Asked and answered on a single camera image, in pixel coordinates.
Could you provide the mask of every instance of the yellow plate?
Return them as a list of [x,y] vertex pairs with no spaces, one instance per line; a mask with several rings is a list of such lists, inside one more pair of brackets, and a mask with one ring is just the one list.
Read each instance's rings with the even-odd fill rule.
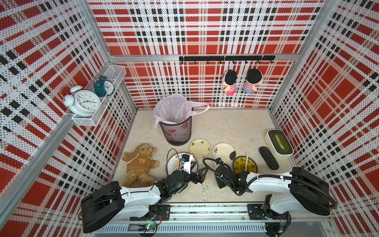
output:
[[[236,159],[234,159],[233,161],[234,172],[239,174],[240,172],[245,171],[245,164],[246,164],[246,156],[241,155],[237,157]],[[254,172],[254,173],[258,172],[257,164],[251,158],[248,158],[247,160],[247,171]]]
[[212,146],[205,139],[196,139],[189,145],[189,152],[197,159],[209,157],[212,152]]

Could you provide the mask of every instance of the trash can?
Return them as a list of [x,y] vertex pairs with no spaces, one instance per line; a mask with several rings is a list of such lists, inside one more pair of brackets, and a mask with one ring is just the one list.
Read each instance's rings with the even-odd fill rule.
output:
[[[206,106],[203,111],[193,111],[193,107]],[[188,101],[180,94],[172,94],[160,100],[154,108],[152,129],[161,126],[163,134],[171,145],[181,146],[191,138],[192,116],[204,113],[210,105],[204,102]]]
[[192,116],[178,124],[159,122],[163,134],[171,145],[181,146],[191,138]]

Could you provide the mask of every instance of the white wire shelf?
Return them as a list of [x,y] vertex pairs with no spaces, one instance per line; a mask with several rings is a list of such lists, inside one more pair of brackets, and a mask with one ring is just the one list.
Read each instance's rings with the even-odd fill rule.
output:
[[102,71],[104,70],[106,71],[102,75],[106,76],[107,80],[112,82],[112,85],[114,86],[114,93],[110,96],[99,97],[100,105],[93,115],[88,116],[88,117],[74,115],[72,117],[72,120],[74,120],[78,126],[95,127],[99,124],[110,102],[112,101],[112,98],[117,93],[117,88],[119,87],[120,83],[123,81],[126,75],[126,70],[124,66],[109,65],[109,66],[104,66]]

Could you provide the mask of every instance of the brown teddy bear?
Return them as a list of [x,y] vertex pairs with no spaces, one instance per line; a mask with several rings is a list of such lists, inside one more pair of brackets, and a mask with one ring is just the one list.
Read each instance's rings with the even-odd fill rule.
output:
[[136,181],[140,182],[142,187],[149,187],[155,183],[153,177],[148,175],[150,169],[155,169],[159,166],[158,160],[151,160],[155,152],[156,148],[149,144],[141,144],[137,146],[134,153],[124,153],[122,160],[128,162],[128,167],[122,186],[134,188]]

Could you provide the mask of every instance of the plate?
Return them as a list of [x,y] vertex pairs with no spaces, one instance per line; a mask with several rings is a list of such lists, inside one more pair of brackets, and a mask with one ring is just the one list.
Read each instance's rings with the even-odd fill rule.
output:
[[189,152],[197,159],[208,157],[212,152],[212,146],[205,139],[196,139],[189,145]]
[[213,158],[221,158],[225,163],[232,163],[236,158],[236,150],[228,143],[219,143],[212,149]]
[[[246,156],[241,155],[234,159],[233,161],[233,170],[237,174],[239,174],[241,171],[245,171],[245,165],[246,165]],[[247,160],[247,171],[249,172],[258,172],[257,164],[249,157]]]
[[[187,152],[178,152],[178,156],[181,158],[182,155],[187,154],[190,155],[190,153]],[[166,174],[172,174],[175,170],[179,170],[179,159],[176,153],[170,157],[170,159],[167,161],[166,165]],[[194,173],[197,173],[198,166],[197,166],[197,160],[193,157],[190,157],[191,162],[191,171]]]

